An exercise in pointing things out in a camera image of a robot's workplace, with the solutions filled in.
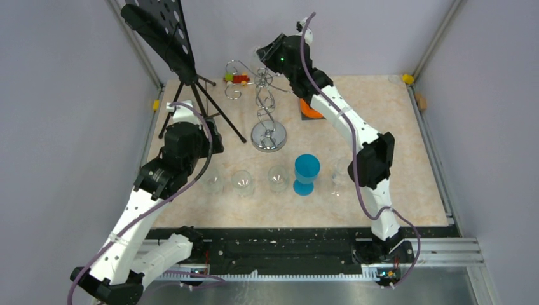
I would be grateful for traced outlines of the blue wine glass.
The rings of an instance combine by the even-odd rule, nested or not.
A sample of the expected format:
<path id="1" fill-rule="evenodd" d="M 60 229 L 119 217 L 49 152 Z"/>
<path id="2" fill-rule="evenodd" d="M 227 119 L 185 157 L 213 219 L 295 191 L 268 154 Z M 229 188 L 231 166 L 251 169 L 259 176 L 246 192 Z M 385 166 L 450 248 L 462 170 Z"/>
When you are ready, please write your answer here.
<path id="1" fill-rule="evenodd" d="M 318 158 L 312 154 L 302 154 L 294 162 L 293 190 L 300 196 L 308 196 L 314 190 L 316 181 L 321 169 Z"/>

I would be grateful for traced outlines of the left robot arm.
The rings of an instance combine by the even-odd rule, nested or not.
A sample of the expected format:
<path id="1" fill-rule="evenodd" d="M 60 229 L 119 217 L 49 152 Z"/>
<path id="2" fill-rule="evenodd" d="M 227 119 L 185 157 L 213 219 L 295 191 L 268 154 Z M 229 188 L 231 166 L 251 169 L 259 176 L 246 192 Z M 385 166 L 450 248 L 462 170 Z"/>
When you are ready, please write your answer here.
<path id="1" fill-rule="evenodd" d="M 141 258 L 137 253 L 165 205 L 194 184 L 188 177 L 198 160 L 206 159 L 203 168 L 207 169 L 212 156 L 223 150 L 212 118 L 168 126 L 164 146 L 139 170 L 106 242 L 87 265 L 72 271 L 68 303 L 80 287 L 103 304 L 137 304 L 145 289 L 174 264 L 199 261 L 204 253 L 202 235 L 187 226 Z"/>

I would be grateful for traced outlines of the clear smooth wine glass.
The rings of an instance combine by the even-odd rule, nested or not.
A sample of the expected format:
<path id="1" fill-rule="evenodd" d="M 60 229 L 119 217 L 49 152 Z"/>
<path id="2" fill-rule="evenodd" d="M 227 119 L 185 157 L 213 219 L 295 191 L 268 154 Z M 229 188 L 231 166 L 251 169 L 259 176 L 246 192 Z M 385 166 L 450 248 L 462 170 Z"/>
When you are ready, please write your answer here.
<path id="1" fill-rule="evenodd" d="M 332 165 L 331 174 L 331 195 L 341 196 L 353 189 L 354 183 L 348 174 L 350 160 L 339 158 Z"/>

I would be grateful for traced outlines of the clear tall wine glass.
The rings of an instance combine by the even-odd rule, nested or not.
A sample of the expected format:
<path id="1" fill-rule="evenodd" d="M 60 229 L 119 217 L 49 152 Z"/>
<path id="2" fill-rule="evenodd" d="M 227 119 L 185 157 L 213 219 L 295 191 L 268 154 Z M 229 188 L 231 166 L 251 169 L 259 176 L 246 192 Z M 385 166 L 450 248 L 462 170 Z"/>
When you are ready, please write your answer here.
<path id="1" fill-rule="evenodd" d="M 265 70 L 267 69 L 266 65 L 261 62 L 261 57 L 258 55 L 258 50 L 260 49 L 260 46 L 255 46 L 250 49 L 250 55 L 248 59 L 248 67 L 251 72 L 254 74 L 257 74 L 259 70 Z"/>

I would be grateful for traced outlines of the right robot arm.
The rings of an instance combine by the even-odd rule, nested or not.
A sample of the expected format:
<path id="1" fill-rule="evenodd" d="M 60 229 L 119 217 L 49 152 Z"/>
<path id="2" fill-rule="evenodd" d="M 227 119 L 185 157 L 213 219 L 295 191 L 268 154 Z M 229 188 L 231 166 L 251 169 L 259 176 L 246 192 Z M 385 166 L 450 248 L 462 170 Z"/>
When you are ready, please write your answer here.
<path id="1" fill-rule="evenodd" d="M 280 34 L 256 50 L 269 70 L 282 74 L 293 93 L 319 112 L 349 144 L 353 159 L 347 172 L 363 213 L 371 220 L 372 241 L 356 254 L 363 263 L 394 262 L 404 237 L 392 207 L 390 174 L 395 137 L 362 119 L 338 92 L 333 80 L 312 64 L 310 46 L 300 35 Z"/>

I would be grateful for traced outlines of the clear ribbed wine glass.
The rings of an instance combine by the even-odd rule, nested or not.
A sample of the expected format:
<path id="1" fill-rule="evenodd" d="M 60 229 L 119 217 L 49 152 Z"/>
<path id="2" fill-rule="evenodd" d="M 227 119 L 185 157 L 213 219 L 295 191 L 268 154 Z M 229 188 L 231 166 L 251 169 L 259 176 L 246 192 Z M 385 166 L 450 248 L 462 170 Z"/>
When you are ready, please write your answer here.
<path id="1" fill-rule="evenodd" d="M 216 166 L 208 167 L 199 182 L 202 184 L 203 190 L 208 194 L 218 195 L 223 192 L 223 178 L 221 171 Z"/>
<path id="2" fill-rule="evenodd" d="M 289 186 L 288 170 L 281 165 L 271 167 L 268 170 L 268 182 L 270 189 L 274 193 L 281 194 L 285 192 Z"/>
<path id="3" fill-rule="evenodd" d="M 239 170 L 231 177 L 234 192 L 242 198 L 251 197 L 254 193 L 254 180 L 246 170 Z"/>

